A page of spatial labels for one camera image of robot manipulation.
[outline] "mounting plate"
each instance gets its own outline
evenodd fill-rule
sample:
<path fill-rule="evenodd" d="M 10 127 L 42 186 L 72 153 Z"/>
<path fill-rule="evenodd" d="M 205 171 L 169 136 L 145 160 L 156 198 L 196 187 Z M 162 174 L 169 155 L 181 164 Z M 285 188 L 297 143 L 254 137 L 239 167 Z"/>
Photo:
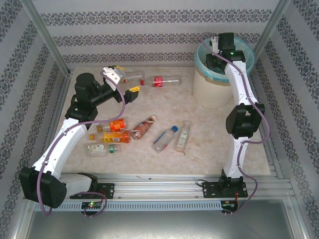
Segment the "mounting plate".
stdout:
<path fill-rule="evenodd" d="M 204 198 L 235 198 L 235 193 L 238 193 L 238 198 L 247 198 L 246 183 L 242 182 L 239 187 L 225 186 L 221 191 L 219 182 L 203 182 Z"/>
<path fill-rule="evenodd" d="M 98 183 L 97 193 L 105 194 L 107 199 L 113 199 L 114 183 Z M 70 199 L 101 199 L 101 196 L 95 194 L 77 194 L 70 196 Z"/>

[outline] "white trash can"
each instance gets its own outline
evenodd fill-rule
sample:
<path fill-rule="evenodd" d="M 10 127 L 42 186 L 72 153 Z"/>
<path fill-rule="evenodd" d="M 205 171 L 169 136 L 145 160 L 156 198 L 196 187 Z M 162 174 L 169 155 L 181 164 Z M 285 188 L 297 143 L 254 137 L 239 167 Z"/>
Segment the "white trash can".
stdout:
<path fill-rule="evenodd" d="M 205 40 L 209 45 L 210 38 Z M 246 58 L 246 70 L 249 74 L 255 62 L 253 50 L 242 40 L 235 37 L 236 50 L 242 50 Z M 232 98 L 232 88 L 226 75 L 217 73 L 206 67 L 206 54 L 209 51 L 200 44 L 195 52 L 195 74 L 193 85 L 193 96 L 195 100 L 206 108 L 218 109 L 227 104 Z"/>

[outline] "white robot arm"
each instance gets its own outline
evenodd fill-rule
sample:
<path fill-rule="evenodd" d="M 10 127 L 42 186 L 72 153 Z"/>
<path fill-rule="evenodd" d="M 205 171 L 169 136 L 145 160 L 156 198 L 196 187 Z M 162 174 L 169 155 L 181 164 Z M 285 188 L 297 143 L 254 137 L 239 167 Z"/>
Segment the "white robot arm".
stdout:
<path fill-rule="evenodd" d="M 207 67 L 221 69 L 229 79 L 233 91 L 235 108 L 226 119 L 226 129 L 231 134 L 231 148 L 218 183 L 205 182 L 204 197 L 227 198 L 247 197 L 246 184 L 239 168 L 243 167 L 248 141 L 258 130 L 265 106 L 257 102 L 246 73 L 246 59 L 242 50 L 236 50 L 233 33 L 222 33 L 211 39 L 214 54 L 206 55 Z"/>
<path fill-rule="evenodd" d="M 244 74 L 250 99 L 253 102 L 257 102 L 257 99 L 255 98 L 251 90 L 248 77 L 246 74 L 246 63 L 242 61 L 234 61 L 233 64 L 235 64 Z M 231 66 L 230 64 L 227 64 L 225 67 L 225 74 L 227 75 L 230 85 L 232 86 L 235 105 L 241 105 L 241 104 L 244 104 L 246 106 L 251 105 L 246 97 L 244 83 L 242 81 L 241 76 L 239 75 L 239 72 L 233 66 Z M 230 155 L 224 166 L 224 172 L 227 177 L 239 178 L 242 176 L 242 174 L 239 171 L 237 166 L 237 156 L 239 153 L 240 145 L 242 144 L 242 142 L 249 140 L 249 137 L 247 136 L 239 137 L 238 139 L 234 138 L 233 136 L 231 137 L 232 137 L 232 141 L 231 141 Z M 248 143 L 245 143 L 240 154 L 239 166 L 241 168 L 243 168 L 247 146 L 248 146 Z"/>
<path fill-rule="evenodd" d="M 103 85 L 100 85 L 90 73 L 83 73 L 77 77 L 75 84 L 76 94 L 72 97 L 71 106 L 65 115 L 66 119 L 57 136 L 31 168 L 24 167 L 21 170 L 19 178 L 24 196 L 27 199 L 38 202 L 36 182 L 41 170 L 40 193 L 42 201 L 44 205 L 52 208 L 59 207 L 65 197 L 80 192 L 87 192 L 91 188 L 97 188 L 97 180 L 93 175 L 79 173 L 61 176 L 61 172 L 74 146 L 86 133 L 91 124 L 76 126 L 67 133 L 65 131 L 80 122 L 93 121 L 98 114 L 96 106 L 103 102 L 111 98 L 115 98 L 118 102 L 122 101 L 120 93 L 107 78 L 118 84 L 124 79 L 124 72 L 116 66 L 112 66 L 104 68 L 101 74 L 106 76 Z M 138 93 L 138 91 L 127 90 L 124 95 L 125 104 L 136 99 Z"/>

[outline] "clear plastic bottle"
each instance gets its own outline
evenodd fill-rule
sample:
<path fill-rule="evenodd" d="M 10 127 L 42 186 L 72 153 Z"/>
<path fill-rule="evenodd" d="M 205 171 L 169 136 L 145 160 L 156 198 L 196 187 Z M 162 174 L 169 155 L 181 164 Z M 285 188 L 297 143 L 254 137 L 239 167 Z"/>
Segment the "clear plastic bottle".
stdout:
<path fill-rule="evenodd" d="M 179 86 L 181 85 L 181 76 L 148 76 L 141 80 L 141 86 L 148 85 L 151 87 Z"/>
<path fill-rule="evenodd" d="M 142 136 L 149 130 L 155 121 L 156 117 L 150 116 L 146 121 L 140 123 L 133 130 L 131 130 L 131 137 L 135 140 L 142 138 Z"/>
<path fill-rule="evenodd" d="M 104 144 L 104 143 L 87 143 L 84 145 L 85 154 L 90 158 L 104 157 L 109 153 L 119 153 L 119 144 Z"/>
<path fill-rule="evenodd" d="M 90 140 L 95 140 L 100 143 L 129 143 L 131 138 L 130 132 L 126 130 L 90 134 Z"/>
<path fill-rule="evenodd" d="M 155 140 L 153 143 L 153 149 L 159 153 L 163 149 L 168 146 L 168 144 L 171 142 L 171 140 L 174 138 L 175 133 L 178 131 L 178 128 L 176 126 L 173 126 L 172 128 L 169 128 L 165 130 L 160 137 Z"/>
<path fill-rule="evenodd" d="M 145 79 L 144 71 L 127 71 L 125 72 L 124 77 L 123 83 L 143 81 Z"/>
<path fill-rule="evenodd" d="M 100 124 L 96 126 L 96 131 L 107 131 L 107 132 L 114 132 L 114 131 L 123 131 L 126 127 L 126 120 L 125 119 L 117 119 L 114 121 L 110 121 L 104 124 Z"/>
<path fill-rule="evenodd" d="M 190 130 L 190 122 L 185 121 L 183 127 L 179 131 L 177 135 L 177 139 L 175 141 L 174 150 L 185 153 L 186 146 L 189 139 L 189 130 Z"/>

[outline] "orange juice bottle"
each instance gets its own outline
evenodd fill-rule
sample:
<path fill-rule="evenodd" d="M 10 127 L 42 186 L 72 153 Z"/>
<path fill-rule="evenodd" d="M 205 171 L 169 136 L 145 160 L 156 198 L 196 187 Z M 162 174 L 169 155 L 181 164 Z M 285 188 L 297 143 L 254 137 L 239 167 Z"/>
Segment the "orange juice bottle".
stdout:
<path fill-rule="evenodd" d="M 126 120 L 125 119 L 117 119 L 111 122 L 107 122 L 105 124 L 100 124 L 96 126 L 96 131 L 107 131 L 107 132 L 114 132 L 114 131 L 123 131 L 126 127 Z"/>
<path fill-rule="evenodd" d="M 90 140 L 95 140 L 101 143 L 129 143 L 129 131 L 115 131 L 115 132 L 99 132 L 90 134 Z"/>

